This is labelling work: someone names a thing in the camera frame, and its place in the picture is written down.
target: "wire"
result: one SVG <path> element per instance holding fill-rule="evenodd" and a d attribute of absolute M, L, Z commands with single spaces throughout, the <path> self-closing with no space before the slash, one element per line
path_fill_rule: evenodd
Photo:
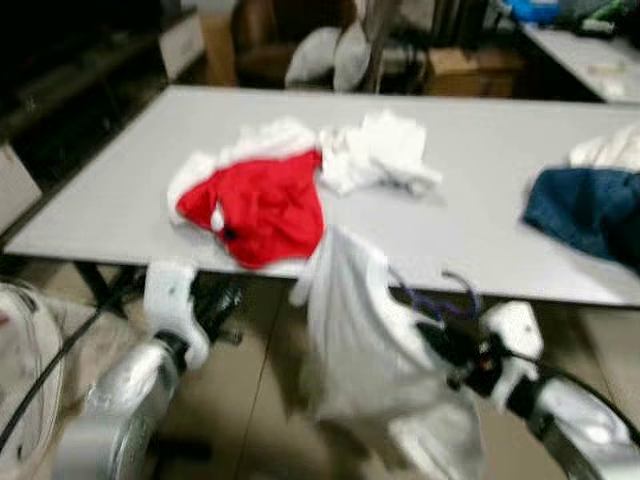
<path fill-rule="evenodd" d="M 107 298 L 101 305 L 99 305 L 95 312 L 87 319 L 85 322 L 80 325 L 73 334 L 65 339 L 60 347 L 60 350 L 55 354 L 55 356 L 49 361 L 45 369 L 40 373 L 38 378 L 33 382 L 31 388 L 27 391 L 24 398 L 18 405 L 18 407 L 11 415 L 11 418 L 7 422 L 7 425 L 2 430 L 2 434 L 0 434 L 0 454 L 4 450 L 4 447 L 7 445 L 9 438 L 11 438 L 11 434 L 18 426 L 18 423 L 24 416 L 27 408 L 38 394 L 44 383 L 47 381 L 53 370 L 56 368 L 60 360 L 62 360 L 67 353 L 74 347 L 74 345 L 80 340 L 91 328 L 91 326 L 101 317 L 102 313 L 109 307 L 111 307 L 116 301 L 118 301 L 123 295 L 126 295 L 129 290 L 133 291 L 137 288 L 137 280 L 133 281 L 132 285 L 125 285 L 121 288 L 118 288 L 109 298 Z"/>
<path fill-rule="evenodd" d="M 527 355 L 516 353 L 505 347 L 503 347 L 502 350 L 503 350 L 502 355 L 505 357 L 519 358 L 520 360 L 524 360 L 525 362 L 529 362 L 532 365 L 535 365 L 536 367 L 538 367 L 543 371 L 546 371 L 547 373 L 552 373 L 557 377 L 565 378 L 570 382 L 576 384 L 580 388 L 585 389 L 591 395 L 593 395 L 602 403 L 604 403 L 607 406 L 607 408 L 609 408 L 614 414 L 616 414 L 620 418 L 622 423 L 624 423 L 625 426 L 627 427 L 627 430 L 629 430 L 629 435 L 631 436 L 631 440 L 633 441 L 633 443 L 635 443 L 638 447 L 640 447 L 640 432 L 638 431 L 636 426 L 633 424 L 633 422 L 629 420 L 629 418 L 618 407 L 616 407 L 613 403 L 611 403 L 609 399 L 607 399 L 604 395 L 598 392 L 591 385 L 581 380 L 580 378 L 576 377 L 575 375 L 567 372 L 566 370 L 549 365 L 548 363 L 543 362 L 542 360 L 538 360 L 536 358 L 529 357 Z"/>
<path fill-rule="evenodd" d="M 445 270 L 442 272 L 442 276 L 457 281 L 465 288 L 465 292 L 469 298 L 471 298 L 471 308 L 464 309 L 451 302 L 433 300 L 427 295 L 418 293 L 414 289 L 409 288 L 402 279 L 402 276 L 395 269 L 390 268 L 389 270 L 393 277 L 398 281 L 398 285 L 402 291 L 411 300 L 411 308 L 416 311 L 419 311 L 421 308 L 427 310 L 427 314 L 437 320 L 438 323 L 446 323 L 444 320 L 444 314 L 447 313 L 460 319 L 476 320 L 480 316 L 480 312 L 482 311 L 482 297 L 476 293 L 468 281 L 457 273 Z"/>

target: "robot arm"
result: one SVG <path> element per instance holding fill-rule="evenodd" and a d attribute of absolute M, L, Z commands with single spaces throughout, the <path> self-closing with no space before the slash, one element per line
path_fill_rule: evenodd
<path fill-rule="evenodd" d="M 186 369 L 205 362 L 222 322 L 240 302 L 238 289 L 208 291 L 194 308 L 194 267 L 176 262 L 147 269 L 144 309 L 153 338 L 138 345 L 89 391 L 82 413 L 65 428 L 54 479 L 135 480 L 147 446 Z M 194 310 L 207 310 L 196 319 Z"/>
<path fill-rule="evenodd" d="M 466 385 L 525 420 L 569 479 L 640 478 L 639 439 L 628 420 L 584 386 L 541 374 L 532 363 L 542 353 L 542 337 L 527 303 L 494 307 L 480 326 L 484 339 L 474 341 L 455 327 L 418 325 L 431 347 L 455 365 L 452 388 Z"/>

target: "white table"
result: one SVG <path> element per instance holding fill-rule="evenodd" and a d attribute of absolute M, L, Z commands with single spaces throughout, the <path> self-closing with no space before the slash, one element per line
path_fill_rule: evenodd
<path fill-rule="evenodd" d="M 623 38 L 611 41 L 523 25 L 538 47 L 608 103 L 640 104 L 640 50 Z"/>
<path fill-rule="evenodd" d="M 310 127 L 358 123 L 391 108 L 428 127 L 426 161 L 444 183 L 423 199 L 391 188 L 348 197 L 321 190 L 327 223 L 382 248 L 408 282 L 456 290 L 456 271 L 485 294 L 640 306 L 640 278 L 523 225 L 527 186 L 577 142 L 638 119 L 605 105 L 346 96 L 171 87 L 55 197 L 6 247 L 11 254 L 142 265 L 186 257 L 238 272 L 207 232 L 173 227 L 169 180 L 196 150 L 215 152 L 243 125 L 293 115 Z M 296 277 L 302 262 L 259 272 Z"/>

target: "dark blue fabric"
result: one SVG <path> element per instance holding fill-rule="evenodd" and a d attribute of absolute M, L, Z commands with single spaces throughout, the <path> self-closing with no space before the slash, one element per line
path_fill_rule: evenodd
<path fill-rule="evenodd" d="M 640 266 L 640 175 L 622 170 L 545 170 L 523 220 L 569 245 Z"/>

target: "chair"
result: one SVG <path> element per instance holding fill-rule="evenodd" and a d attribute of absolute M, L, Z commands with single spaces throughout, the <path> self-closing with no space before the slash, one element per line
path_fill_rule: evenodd
<path fill-rule="evenodd" d="M 284 88 L 289 62 L 307 35 L 345 28 L 355 18 L 353 0 L 239 0 L 231 24 L 239 84 Z"/>

